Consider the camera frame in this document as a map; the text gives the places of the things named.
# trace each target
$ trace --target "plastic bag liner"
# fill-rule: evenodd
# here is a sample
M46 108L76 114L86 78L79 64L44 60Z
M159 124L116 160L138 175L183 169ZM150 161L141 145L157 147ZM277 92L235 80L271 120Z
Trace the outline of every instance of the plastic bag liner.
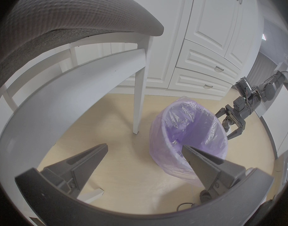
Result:
M188 97L166 107L153 121L149 133L149 153L169 175L195 186L202 183L182 155L190 145L225 159L228 138L217 117Z

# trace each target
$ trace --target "robotic arm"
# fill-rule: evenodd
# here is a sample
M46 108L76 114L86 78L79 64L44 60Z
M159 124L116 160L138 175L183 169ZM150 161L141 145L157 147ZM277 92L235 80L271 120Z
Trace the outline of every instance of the robotic arm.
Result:
M280 63L275 73L258 86L252 87L246 77L241 78L235 84L241 96L234 100L233 108L230 105L226 105L225 108L221 108L216 113L217 118L226 115L222 122L226 132L229 131L231 125L236 124L238 127L228 135L228 140L242 134L245 129L244 119L253 113L261 101L272 100L282 85L285 85L288 90L288 65L285 62Z

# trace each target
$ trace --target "cabinet door handle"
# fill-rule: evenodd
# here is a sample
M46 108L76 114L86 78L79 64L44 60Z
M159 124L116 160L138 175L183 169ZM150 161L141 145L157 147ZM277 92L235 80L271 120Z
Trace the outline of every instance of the cabinet door handle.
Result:
M209 89L209 88L213 88L213 85L211 86L211 85L205 85L204 86L206 89Z
M218 66L216 66L216 68L219 69L219 70L221 70L221 72L224 71L224 69L222 69L222 68L220 68L220 67L218 67Z

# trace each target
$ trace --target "drawer panel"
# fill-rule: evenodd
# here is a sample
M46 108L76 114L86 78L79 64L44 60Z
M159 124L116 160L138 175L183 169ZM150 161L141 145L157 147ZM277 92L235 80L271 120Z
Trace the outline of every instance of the drawer panel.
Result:
M191 70L175 68L168 89L225 96L232 84Z
M240 69L215 52L184 40L176 67L204 73L234 84Z

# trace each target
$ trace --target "caster wheel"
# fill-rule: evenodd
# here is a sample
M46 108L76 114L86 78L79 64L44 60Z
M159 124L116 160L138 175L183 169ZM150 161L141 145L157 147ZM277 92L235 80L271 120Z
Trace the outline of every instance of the caster wheel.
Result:
M199 194L199 198L202 204L212 199L211 195L207 190L201 191L201 193Z

